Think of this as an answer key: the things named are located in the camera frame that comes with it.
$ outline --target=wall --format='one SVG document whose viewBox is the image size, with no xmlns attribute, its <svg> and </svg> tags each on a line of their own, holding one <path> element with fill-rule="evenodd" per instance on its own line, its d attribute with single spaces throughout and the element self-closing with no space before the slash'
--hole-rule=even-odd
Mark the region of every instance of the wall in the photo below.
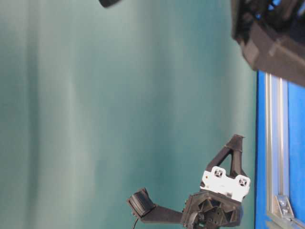
<svg viewBox="0 0 305 229">
<path fill-rule="evenodd" d="M 130 228 L 140 187 L 182 210 L 235 133 L 254 228 L 256 78 L 229 1 L 2 1 L 0 18 L 1 228 Z"/>
</svg>

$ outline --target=white bracket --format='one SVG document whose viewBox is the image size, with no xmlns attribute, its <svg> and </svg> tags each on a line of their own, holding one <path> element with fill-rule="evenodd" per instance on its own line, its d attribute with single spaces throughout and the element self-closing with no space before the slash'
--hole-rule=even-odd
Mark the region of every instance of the white bracket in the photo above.
<svg viewBox="0 0 305 229">
<path fill-rule="evenodd" d="M 202 181 L 205 185 L 200 189 L 220 193 L 239 202 L 249 193 L 251 183 L 250 178 L 243 175 L 237 175 L 235 179 L 227 177 L 225 169 L 217 166 L 211 172 L 204 171 Z"/>
</svg>

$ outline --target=metal frame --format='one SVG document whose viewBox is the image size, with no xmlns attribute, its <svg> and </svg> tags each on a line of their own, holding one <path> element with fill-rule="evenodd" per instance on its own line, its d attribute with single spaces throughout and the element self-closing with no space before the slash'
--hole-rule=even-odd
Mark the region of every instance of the metal frame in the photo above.
<svg viewBox="0 0 305 229">
<path fill-rule="evenodd" d="M 287 81 L 265 74 L 266 212 L 271 229 L 305 229 L 289 203 L 289 131 Z"/>
</svg>

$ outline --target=black 3d-printed part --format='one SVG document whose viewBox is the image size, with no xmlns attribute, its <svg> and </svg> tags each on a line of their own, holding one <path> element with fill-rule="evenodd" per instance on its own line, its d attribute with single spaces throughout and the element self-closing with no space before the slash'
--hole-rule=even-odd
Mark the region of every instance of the black 3d-printed part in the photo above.
<svg viewBox="0 0 305 229">
<path fill-rule="evenodd" d="M 230 177 L 235 178 L 237 175 L 246 177 L 247 175 L 242 169 L 243 138 L 243 136 L 234 135 L 205 170 L 211 172 L 214 166 L 220 166 L 227 156 L 232 155 Z"/>
<path fill-rule="evenodd" d="M 129 199 L 127 199 L 127 202 L 132 208 L 133 213 L 139 218 L 142 218 L 156 207 L 151 199 L 149 199 L 145 188 L 134 193 Z"/>
<path fill-rule="evenodd" d="M 144 223 L 180 223 L 182 213 L 154 204 L 145 188 L 127 199 L 132 213 Z"/>
<path fill-rule="evenodd" d="M 117 3 L 120 0 L 99 0 L 99 1 L 103 7 L 107 8 L 107 7 L 114 5 L 115 3 Z"/>
<path fill-rule="evenodd" d="M 181 223 L 189 229 L 234 227 L 240 224 L 242 214 L 240 202 L 203 190 L 189 196 Z"/>
</svg>

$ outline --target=black wire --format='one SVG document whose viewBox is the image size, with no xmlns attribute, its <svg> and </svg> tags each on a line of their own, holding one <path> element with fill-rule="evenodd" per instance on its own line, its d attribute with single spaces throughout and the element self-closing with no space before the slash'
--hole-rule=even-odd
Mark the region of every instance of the black wire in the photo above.
<svg viewBox="0 0 305 229">
<path fill-rule="evenodd" d="M 135 219 L 135 222 L 134 222 L 134 224 L 133 224 L 132 229 L 134 229 L 134 228 L 135 228 L 135 225 L 137 224 L 138 220 L 139 220 L 139 218 L 136 218 L 136 219 Z"/>
</svg>

